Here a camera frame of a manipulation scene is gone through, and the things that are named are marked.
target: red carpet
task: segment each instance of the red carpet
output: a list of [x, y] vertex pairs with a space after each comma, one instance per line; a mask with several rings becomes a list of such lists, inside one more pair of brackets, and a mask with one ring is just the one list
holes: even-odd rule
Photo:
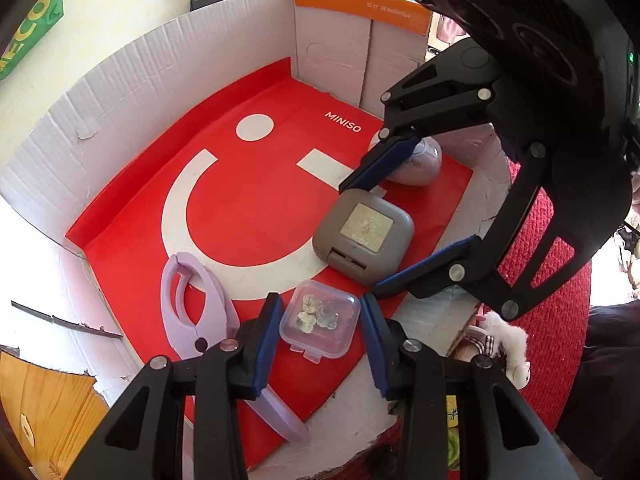
[[[515, 176], [517, 166], [511, 166]], [[544, 191], [534, 202], [518, 237], [500, 264], [500, 273], [513, 283], [533, 254], [538, 241], [553, 216], [553, 205]], [[570, 247], [555, 244], [546, 260], [540, 281], [550, 276], [573, 254]], [[569, 391], [578, 371], [587, 330], [591, 291], [591, 263], [543, 303], [525, 314], [515, 324], [529, 334], [527, 357], [531, 361], [531, 381], [522, 395], [542, 422], [553, 431], [558, 424]], [[398, 422], [380, 437], [380, 444], [397, 442], [401, 435]], [[457, 472], [449, 474], [459, 478]], [[369, 480], [364, 457], [350, 462], [332, 480]]]

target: white smile logo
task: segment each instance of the white smile logo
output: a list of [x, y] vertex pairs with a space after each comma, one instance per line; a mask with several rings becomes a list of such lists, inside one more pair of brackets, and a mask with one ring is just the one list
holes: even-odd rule
[[[263, 139], [272, 130], [273, 121], [269, 116], [253, 114], [238, 123], [236, 134], [242, 140], [254, 142]], [[326, 267], [326, 263], [316, 257], [311, 237], [286, 256], [256, 266], [230, 266], [210, 258], [200, 250], [191, 238], [187, 226], [187, 202], [198, 179], [217, 160], [211, 152], [201, 150], [182, 169], [171, 186], [164, 201], [161, 225], [162, 243], [167, 257], [180, 251], [194, 254], [220, 279], [232, 300], [260, 300], [269, 292], [286, 292], [320, 273]], [[351, 168], [316, 149], [307, 153], [297, 166], [335, 190], [352, 171]], [[378, 196], [385, 193], [379, 187], [372, 192]], [[199, 279], [193, 280], [191, 284], [204, 291]]]

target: orange tape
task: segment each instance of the orange tape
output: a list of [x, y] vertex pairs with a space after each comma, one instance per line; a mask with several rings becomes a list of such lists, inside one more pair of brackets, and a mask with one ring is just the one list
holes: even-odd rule
[[294, 0], [299, 7], [337, 10], [395, 25], [426, 36], [431, 11], [408, 0]]

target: wooden board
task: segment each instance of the wooden board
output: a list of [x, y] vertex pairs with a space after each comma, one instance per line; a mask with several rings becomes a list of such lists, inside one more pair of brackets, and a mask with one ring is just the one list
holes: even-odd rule
[[[67, 374], [0, 354], [0, 399], [20, 446], [42, 479], [66, 476], [108, 411], [90, 376]], [[28, 421], [34, 446], [22, 429]]]

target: stuffed animal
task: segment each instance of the stuffed animal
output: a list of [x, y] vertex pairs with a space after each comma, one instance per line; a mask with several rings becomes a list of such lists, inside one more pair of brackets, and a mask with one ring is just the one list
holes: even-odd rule
[[494, 360], [504, 355], [505, 375], [521, 390], [529, 384], [531, 378], [530, 363], [527, 361], [527, 337], [523, 329], [508, 324], [496, 312], [489, 311], [483, 315], [480, 311], [466, 328], [465, 336], [452, 356], [469, 362], [480, 353]]

